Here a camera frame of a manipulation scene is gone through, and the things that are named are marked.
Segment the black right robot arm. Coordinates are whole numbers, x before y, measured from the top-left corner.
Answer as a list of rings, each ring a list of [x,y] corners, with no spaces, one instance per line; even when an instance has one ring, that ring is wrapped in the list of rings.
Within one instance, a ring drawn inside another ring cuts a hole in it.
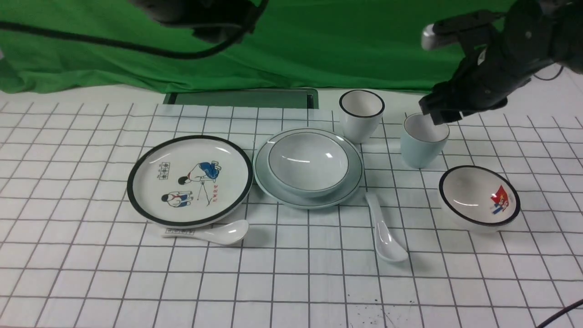
[[[452,77],[435,84],[419,105],[435,125],[503,108],[508,96],[552,64],[582,73],[580,0],[517,0],[506,12],[481,9],[426,26],[421,46],[458,43],[463,52]]]

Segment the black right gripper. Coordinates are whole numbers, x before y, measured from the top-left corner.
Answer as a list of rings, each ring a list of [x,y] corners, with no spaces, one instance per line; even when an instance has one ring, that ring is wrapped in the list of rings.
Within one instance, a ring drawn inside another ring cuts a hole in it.
[[[507,13],[478,10],[427,25],[427,51],[459,44],[464,58],[448,81],[421,98],[421,112],[441,125],[503,108],[508,96],[552,63],[554,20],[536,10]]]

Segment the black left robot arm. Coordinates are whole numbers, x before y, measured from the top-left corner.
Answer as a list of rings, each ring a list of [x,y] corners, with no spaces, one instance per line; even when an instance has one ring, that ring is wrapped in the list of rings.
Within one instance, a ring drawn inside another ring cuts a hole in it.
[[[158,24],[190,29],[196,39],[219,44],[235,35],[257,12],[250,0],[132,0]]]

